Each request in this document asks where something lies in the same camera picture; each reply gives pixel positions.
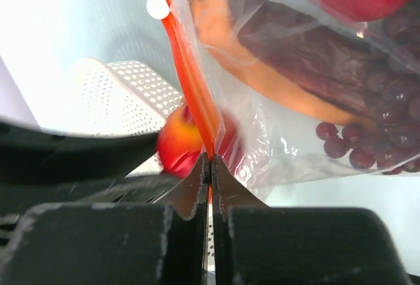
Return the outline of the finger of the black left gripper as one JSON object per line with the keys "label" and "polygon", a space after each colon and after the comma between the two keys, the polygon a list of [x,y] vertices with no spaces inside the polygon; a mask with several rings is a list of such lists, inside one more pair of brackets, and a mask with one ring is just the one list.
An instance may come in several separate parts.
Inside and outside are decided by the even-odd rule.
{"label": "finger of the black left gripper", "polygon": [[178,179],[130,173],[155,154],[157,133],[132,137],[53,135],[1,122],[1,214],[42,203],[112,201],[131,190],[149,200]]}

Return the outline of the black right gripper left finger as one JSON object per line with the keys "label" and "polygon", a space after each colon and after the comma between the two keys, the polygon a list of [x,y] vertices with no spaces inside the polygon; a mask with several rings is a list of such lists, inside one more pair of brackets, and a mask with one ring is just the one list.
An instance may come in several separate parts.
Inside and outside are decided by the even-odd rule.
{"label": "black right gripper left finger", "polygon": [[201,155],[191,173],[131,183],[128,201],[44,203],[19,220],[1,260],[2,284],[205,284],[207,179]]}

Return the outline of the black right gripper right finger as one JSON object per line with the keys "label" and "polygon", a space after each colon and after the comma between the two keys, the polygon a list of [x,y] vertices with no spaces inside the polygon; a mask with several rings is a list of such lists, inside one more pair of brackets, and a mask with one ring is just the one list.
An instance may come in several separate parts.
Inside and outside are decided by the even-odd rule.
{"label": "black right gripper right finger", "polygon": [[211,162],[217,284],[409,284],[390,234],[363,208],[271,208]]}

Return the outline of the red fake apple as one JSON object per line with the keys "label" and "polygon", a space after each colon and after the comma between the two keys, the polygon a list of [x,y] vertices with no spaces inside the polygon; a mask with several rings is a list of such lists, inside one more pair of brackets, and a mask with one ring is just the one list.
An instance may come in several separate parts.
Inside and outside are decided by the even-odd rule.
{"label": "red fake apple", "polygon": [[[243,140],[232,117],[226,112],[222,117],[225,134],[218,154],[231,174],[235,174],[243,158]],[[164,172],[179,179],[190,174],[203,149],[203,141],[186,104],[168,116],[159,132],[156,148]]]}

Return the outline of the clear zip top bag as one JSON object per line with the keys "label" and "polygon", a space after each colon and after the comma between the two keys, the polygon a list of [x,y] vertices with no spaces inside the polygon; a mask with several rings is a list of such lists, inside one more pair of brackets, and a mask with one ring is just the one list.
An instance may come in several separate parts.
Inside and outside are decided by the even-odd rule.
{"label": "clear zip top bag", "polygon": [[184,102],[157,139],[185,178],[219,156],[254,194],[419,172],[419,0],[148,0]]}

